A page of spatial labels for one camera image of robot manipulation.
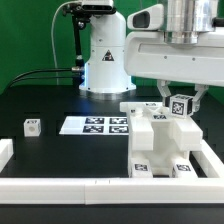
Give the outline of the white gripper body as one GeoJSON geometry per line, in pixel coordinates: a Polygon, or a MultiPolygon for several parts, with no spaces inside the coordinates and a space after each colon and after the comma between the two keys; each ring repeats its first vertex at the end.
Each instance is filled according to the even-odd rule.
{"type": "Polygon", "coordinates": [[[128,75],[224,87],[224,28],[195,45],[167,44],[162,32],[131,32],[125,41],[128,75]]]}

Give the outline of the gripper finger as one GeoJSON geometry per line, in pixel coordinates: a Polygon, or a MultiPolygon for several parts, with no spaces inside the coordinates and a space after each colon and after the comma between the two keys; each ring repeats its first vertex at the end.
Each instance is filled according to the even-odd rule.
{"type": "Polygon", "coordinates": [[[168,97],[171,95],[171,92],[169,90],[169,84],[170,82],[167,80],[158,80],[157,81],[157,88],[162,96],[162,104],[166,105],[168,97]]]}
{"type": "Polygon", "coordinates": [[[206,94],[208,89],[209,89],[208,85],[202,85],[202,84],[195,85],[196,95],[193,97],[193,100],[192,100],[192,111],[193,112],[199,111],[200,101],[203,98],[203,96],[206,94]]]}

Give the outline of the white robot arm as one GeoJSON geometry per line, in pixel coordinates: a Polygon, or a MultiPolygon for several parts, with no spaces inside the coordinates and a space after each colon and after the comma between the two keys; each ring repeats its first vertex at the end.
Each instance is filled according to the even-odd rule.
{"type": "Polygon", "coordinates": [[[123,18],[94,14],[91,56],[82,88],[98,95],[132,87],[132,76],[157,81],[170,95],[171,81],[193,83],[192,110],[210,86],[224,87],[224,19],[219,0],[158,0],[123,18]]]}

